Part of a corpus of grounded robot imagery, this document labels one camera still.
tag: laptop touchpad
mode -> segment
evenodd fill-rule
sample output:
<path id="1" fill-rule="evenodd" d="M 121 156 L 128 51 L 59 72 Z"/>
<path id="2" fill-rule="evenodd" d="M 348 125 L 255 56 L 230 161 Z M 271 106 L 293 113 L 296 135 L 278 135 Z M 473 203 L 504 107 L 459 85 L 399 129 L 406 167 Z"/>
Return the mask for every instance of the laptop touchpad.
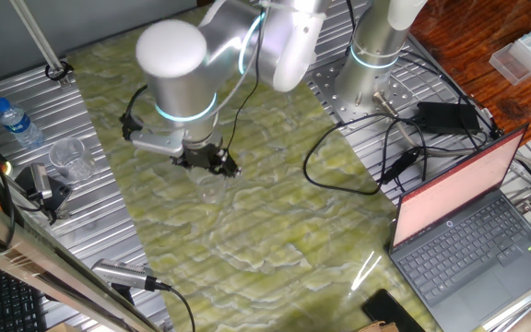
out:
<path id="1" fill-rule="evenodd" d="M 491 272 L 483 274 L 461 289 L 460 297 L 478 320 L 487 317 L 512 298 Z"/>

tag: marble tabletop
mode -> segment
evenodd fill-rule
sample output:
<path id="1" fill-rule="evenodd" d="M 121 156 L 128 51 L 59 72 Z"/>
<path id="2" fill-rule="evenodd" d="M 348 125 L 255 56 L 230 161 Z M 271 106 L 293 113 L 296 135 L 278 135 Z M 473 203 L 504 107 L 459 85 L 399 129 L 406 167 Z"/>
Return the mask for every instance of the marble tabletop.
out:
<path id="1" fill-rule="evenodd" d="M 197 24 L 205 8 L 178 19 Z M 135 46 L 144 28 L 69 54 L 77 85 L 155 275 L 190 303 L 198 331 L 352 331 L 370 323 L 360 306 L 387 289 L 425 328 L 439 330 L 383 245 L 395 206 L 380 193 L 357 196 L 309 184 L 308 150 L 333 125 L 305 84 L 290 93 L 260 84 L 239 118 L 231 154 L 242 177 L 228 180 L 218 204 L 196 194 L 186 170 L 135 149 L 118 121 L 145 84 Z M 222 100 L 236 83 L 218 92 Z M 243 83 L 220 113 L 230 137 Z M 135 105 L 160 124 L 150 94 Z M 339 133 L 313 154 L 319 182 L 371 190 L 375 183 Z M 185 307 L 163 295 L 177 331 L 189 331 Z"/>

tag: keyboard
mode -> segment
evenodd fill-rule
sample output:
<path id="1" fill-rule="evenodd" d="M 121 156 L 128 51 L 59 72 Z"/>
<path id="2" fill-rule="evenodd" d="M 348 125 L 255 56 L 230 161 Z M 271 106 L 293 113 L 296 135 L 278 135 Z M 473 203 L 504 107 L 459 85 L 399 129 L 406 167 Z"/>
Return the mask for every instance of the keyboard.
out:
<path id="1" fill-rule="evenodd" d="M 529 228 L 501 198 L 399 261 L 429 306 L 439 303 L 499 261 L 522 254 Z"/>
<path id="2" fill-rule="evenodd" d="M 0 270 L 0 332 L 44 332 L 37 290 Z"/>

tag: glass cup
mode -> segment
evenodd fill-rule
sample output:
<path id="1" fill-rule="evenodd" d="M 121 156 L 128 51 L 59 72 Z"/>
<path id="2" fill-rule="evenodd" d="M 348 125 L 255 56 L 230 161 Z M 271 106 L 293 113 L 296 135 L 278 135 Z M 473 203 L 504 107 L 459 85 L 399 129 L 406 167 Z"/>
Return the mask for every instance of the glass cup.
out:
<path id="1" fill-rule="evenodd" d="M 54 168 L 69 181 L 83 181 L 96 171 L 96 161 L 83 142 L 63 138 L 53 144 L 48 153 Z"/>
<path id="2" fill-rule="evenodd" d="M 188 171 L 188 178 L 195 184 L 195 191 L 205 203 L 217 204 L 225 195 L 227 183 L 223 175 L 194 167 Z"/>

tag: smartphone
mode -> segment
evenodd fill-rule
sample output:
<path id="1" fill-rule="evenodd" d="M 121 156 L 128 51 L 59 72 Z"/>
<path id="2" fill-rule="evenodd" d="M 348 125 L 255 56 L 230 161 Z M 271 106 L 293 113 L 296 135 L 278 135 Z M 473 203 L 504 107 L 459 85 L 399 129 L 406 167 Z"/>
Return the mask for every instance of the smartphone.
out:
<path id="1" fill-rule="evenodd" d="M 424 332 L 423 328 L 411 317 L 387 290 L 378 290 L 361 310 L 373 321 L 395 323 L 399 332 Z"/>

